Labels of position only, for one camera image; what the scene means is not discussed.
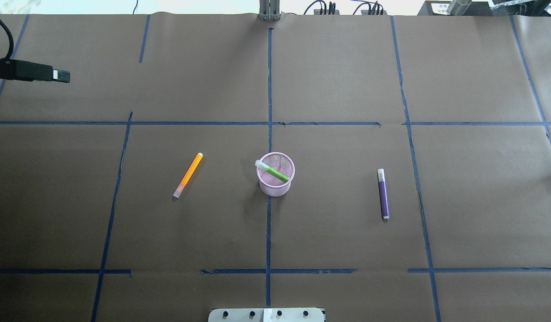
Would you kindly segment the silver metal cylinder weight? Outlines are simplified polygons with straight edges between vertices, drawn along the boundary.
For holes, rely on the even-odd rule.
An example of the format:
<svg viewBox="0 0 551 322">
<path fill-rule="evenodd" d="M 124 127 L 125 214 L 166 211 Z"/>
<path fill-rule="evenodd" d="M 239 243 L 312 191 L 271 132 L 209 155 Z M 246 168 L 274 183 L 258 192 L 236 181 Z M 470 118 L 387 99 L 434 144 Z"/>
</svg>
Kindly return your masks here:
<svg viewBox="0 0 551 322">
<path fill-rule="evenodd" d="M 451 16 L 463 16 L 472 4 L 472 0 L 451 0 L 446 12 Z"/>
</svg>

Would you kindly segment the white pedestal column base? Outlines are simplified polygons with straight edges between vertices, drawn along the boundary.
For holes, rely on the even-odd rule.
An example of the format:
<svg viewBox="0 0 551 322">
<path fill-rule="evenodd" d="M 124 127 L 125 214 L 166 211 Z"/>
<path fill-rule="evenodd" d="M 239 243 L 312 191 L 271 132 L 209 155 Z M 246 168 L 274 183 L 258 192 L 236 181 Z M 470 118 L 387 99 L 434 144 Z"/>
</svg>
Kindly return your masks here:
<svg viewBox="0 0 551 322">
<path fill-rule="evenodd" d="M 316 307 L 213 309 L 208 322 L 326 322 L 326 312 Z"/>
</svg>

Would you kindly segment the aluminium frame post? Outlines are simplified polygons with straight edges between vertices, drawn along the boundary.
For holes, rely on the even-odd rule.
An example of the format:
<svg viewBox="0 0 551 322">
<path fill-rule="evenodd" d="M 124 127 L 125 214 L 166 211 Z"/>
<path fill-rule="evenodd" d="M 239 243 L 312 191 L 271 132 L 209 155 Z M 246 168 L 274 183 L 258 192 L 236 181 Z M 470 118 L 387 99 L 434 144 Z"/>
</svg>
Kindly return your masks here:
<svg viewBox="0 0 551 322">
<path fill-rule="evenodd" d="M 259 20 L 279 21 L 281 19 L 280 0 L 259 0 Z"/>
</svg>

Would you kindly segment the green highlighter pen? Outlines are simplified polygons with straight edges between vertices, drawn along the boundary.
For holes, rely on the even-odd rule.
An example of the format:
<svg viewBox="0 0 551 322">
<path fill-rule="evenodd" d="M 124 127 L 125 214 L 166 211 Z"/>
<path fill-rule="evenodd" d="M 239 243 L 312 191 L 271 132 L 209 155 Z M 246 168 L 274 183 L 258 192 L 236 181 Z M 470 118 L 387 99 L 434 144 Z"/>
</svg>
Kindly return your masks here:
<svg viewBox="0 0 551 322">
<path fill-rule="evenodd" d="M 262 161 L 260 160 L 256 160 L 255 161 L 255 166 L 260 169 L 261 171 L 264 171 L 265 173 L 268 173 L 269 175 L 271 175 L 272 177 L 274 178 L 277 178 L 278 180 L 284 182 L 284 183 L 287 183 L 290 178 L 287 177 L 286 175 L 280 173 L 279 171 L 277 171 L 276 169 L 270 167 L 269 165 L 263 163 Z"/>
</svg>

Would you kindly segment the orange highlighter pen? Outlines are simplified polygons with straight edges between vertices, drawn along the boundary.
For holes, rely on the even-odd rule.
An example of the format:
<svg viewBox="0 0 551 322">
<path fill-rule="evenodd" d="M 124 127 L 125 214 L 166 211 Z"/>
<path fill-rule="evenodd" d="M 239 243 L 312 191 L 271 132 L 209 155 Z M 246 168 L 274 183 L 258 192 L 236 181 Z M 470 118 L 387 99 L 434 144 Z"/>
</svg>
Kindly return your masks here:
<svg viewBox="0 0 551 322">
<path fill-rule="evenodd" d="M 197 153 L 196 156 L 194 157 L 190 167 L 188 167 L 188 170 L 186 171 L 183 178 L 181 179 L 177 189 L 173 193 L 173 197 L 175 199 L 178 199 L 179 196 L 181 196 L 184 188 L 186 188 L 186 186 L 188 185 L 190 179 L 195 174 L 196 169 L 198 169 L 198 166 L 200 165 L 202 159 L 203 159 L 203 153 L 202 152 Z"/>
</svg>

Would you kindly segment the purple highlighter pen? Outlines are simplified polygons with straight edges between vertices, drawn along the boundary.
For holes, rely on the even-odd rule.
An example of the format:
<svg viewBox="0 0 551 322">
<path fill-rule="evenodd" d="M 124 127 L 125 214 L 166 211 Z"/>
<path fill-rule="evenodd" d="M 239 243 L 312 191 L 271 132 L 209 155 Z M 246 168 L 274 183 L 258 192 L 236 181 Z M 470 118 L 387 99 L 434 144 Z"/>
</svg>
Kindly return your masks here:
<svg viewBox="0 0 551 322">
<path fill-rule="evenodd" d="M 388 204 L 388 192 L 386 185 L 386 176 L 383 168 L 377 170 L 377 179 L 378 179 L 378 195 L 380 201 L 380 210 L 382 220 L 390 219 L 390 210 Z"/>
</svg>

